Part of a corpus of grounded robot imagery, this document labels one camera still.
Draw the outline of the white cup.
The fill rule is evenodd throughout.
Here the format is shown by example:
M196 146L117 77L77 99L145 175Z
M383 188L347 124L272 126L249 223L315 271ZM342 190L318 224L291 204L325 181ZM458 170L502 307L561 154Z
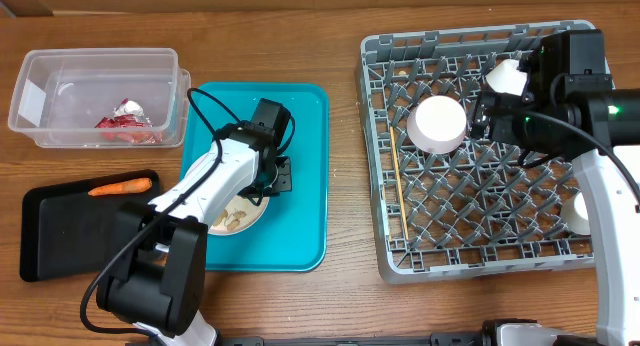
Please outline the white cup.
M583 236L591 234L586 203L581 192L563 203L560 217L570 232Z

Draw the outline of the pink plate with peanuts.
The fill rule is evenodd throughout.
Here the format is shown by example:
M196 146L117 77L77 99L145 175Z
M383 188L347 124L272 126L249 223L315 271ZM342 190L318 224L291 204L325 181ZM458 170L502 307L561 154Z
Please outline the pink plate with peanuts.
M256 206L247 198L235 196L211 224L208 233L214 236L228 236L244 231L263 215L269 201L269 197L263 198Z

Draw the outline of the pink bowl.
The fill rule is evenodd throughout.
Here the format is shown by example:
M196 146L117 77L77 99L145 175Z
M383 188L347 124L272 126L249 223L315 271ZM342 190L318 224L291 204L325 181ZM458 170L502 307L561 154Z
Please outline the pink bowl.
M464 141L467 118L463 107L453 98L431 96L409 114L406 130L411 142L431 154L454 151Z

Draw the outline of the white bowl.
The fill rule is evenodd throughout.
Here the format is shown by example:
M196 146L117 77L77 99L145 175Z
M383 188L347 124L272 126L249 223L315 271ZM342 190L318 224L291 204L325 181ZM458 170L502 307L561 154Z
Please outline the white bowl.
M528 75L519 69L519 61L505 59L486 75L486 83L497 93L521 96Z

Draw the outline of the wooden chopstick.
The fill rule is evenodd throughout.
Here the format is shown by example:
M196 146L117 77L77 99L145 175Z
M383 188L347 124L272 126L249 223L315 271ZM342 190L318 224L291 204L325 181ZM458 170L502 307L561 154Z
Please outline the wooden chopstick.
M403 197L402 177L401 177L400 169L399 169L398 153L397 153L396 138L395 138L395 129L394 129L393 126L390 126L389 134L390 134L390 146L391 146L392 162L393 162L393 167L394 167L394 175L395 175L395 179L396 179L397 197L398 197L398 203L399 203L399 206L400 206L401 224L402 224L402 227L403 227L403 236L404 236L405 242L408 242L408 240L409 240L409 232L408 232L406 209L405 209L404 197Z

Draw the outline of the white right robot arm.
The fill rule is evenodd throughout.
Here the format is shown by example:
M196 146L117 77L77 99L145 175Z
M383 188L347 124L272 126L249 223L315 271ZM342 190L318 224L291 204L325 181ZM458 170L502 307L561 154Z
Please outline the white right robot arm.
M596 339L601 345L638 344L638 90L574 92L545 106L484 91L473 109L470 134L571 163L596 262Z

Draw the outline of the orange carrot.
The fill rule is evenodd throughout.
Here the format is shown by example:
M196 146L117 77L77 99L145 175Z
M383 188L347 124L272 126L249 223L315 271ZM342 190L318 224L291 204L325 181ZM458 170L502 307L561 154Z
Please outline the orange carrot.
M88 192L89 196L109 196L144 193L151 189L153 183L150 178L136 178L123 182L96 187Z

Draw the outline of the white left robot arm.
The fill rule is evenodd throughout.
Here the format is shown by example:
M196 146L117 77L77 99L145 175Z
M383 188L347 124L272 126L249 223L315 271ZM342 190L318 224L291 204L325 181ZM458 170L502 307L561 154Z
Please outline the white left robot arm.
M199 307L209 229L234 223L236 197L260 207L291 189L282 174L292 121L243 121L214 134L212 147L175 187L116 215L114 256L86 291L97 306L127 322L125 332L152 345L215 345L217 331Z

